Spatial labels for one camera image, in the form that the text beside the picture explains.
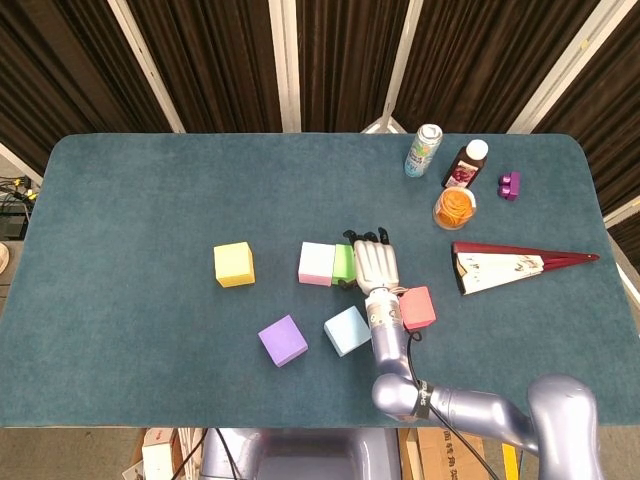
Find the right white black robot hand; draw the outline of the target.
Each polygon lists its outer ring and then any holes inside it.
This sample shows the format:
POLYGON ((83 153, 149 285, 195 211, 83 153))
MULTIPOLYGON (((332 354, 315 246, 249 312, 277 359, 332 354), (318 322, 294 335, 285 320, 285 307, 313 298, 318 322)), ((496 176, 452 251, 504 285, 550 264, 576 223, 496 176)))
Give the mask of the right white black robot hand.
POLYGON ((338 281, 343 290, 358 287, 366 296, 376 289, 392 291, 400 287, 396 254, 390 244, 389 234, 383 227, 378 233, 372 231, 358 234, 346 230, 343 236, 353 249, 355 278, 338 281))

